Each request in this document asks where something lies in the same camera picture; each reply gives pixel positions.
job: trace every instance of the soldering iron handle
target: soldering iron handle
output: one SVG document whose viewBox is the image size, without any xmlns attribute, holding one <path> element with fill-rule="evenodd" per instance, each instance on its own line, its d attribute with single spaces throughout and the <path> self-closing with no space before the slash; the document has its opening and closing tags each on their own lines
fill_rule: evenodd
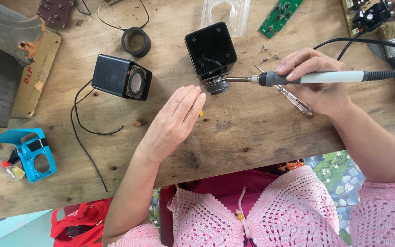
<svg viewBox="0 0 395 247">
<path fill-rule="evenodd" d="M 340 83 L 377 81 L 395 77 L 395 70 L 386 72 L 366 71 L 337 71 L 337 72 L 313 72 L 308 73 L 298 80 L 288 81 L 286 76 L 280 76 L 274 71 L 261 73 L 259 83 L 261 86 L 272 87 L 274 85 L 286 85 L 289 83 Z"/>
</svg>

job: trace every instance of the fingernail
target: fingernail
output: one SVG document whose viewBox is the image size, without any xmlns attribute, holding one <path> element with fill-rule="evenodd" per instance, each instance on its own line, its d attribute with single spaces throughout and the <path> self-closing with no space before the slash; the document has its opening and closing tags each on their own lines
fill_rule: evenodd
<svg viewBox="0 0 395 247">
<path fill-rule="evenodd" d="M 284 67 L 286 67 L 286 65 L 284 65 L 284 64 L 278 65 L 278 67 L 277 67 L 277 69 L 275 70 L 275 72 L 279 72 L 279 71 L 283 70 Z"/>
<path fill-rule="evenodd" d="M 292 79 L 295 76 L 295 73 L 291 72 L 288 76 L 286 76 L 287 80 Z"/>
</svg>

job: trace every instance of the green circuit board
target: green circuit board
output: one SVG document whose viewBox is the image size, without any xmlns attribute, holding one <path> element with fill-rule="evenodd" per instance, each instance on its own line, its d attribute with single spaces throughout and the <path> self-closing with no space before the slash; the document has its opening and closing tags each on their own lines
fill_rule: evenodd
<svg viewBox="0 0 395 247">
<path fill-rule="evenodd" d="M 259 28 L 268 38 L 281 31 L 303 0 L 280 0 Z"/>
</svg>

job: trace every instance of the clear plastic case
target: clear plastic case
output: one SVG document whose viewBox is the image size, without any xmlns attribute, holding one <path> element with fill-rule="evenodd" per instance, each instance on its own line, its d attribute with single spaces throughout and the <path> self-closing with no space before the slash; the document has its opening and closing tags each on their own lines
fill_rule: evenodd
<svg viewBox="0 0 395 247">
<path fill-rule="evenodd" d="M 242 37 L 246 31 L 250 0 L 204 0 L 200 28 L 224 21 L 231 37 Z M 224 4 L 229 11 L 220 9 Z"/>
</svg>

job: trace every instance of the pink knit cardigan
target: pink knit cardigan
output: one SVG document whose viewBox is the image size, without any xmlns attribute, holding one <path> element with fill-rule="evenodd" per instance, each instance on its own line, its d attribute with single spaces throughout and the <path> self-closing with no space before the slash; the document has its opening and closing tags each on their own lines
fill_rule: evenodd
<svg viewBox="0 0 395 247">
<path fill-rule="evenodd" d="M 354 247 L 395 246 L 395 183 L 365 181 L 350 218 Z M 261 194 L 240 222 L 211 194 L 179 189 L 173 212 L 173 246 L 242 247 L 249 235 L 257 247 L 343 247 L 336 208 L 310 166 L 287 172 Z M 155 226 L 127 232 L 109 247 L 161 247 Z"/>
</svg>

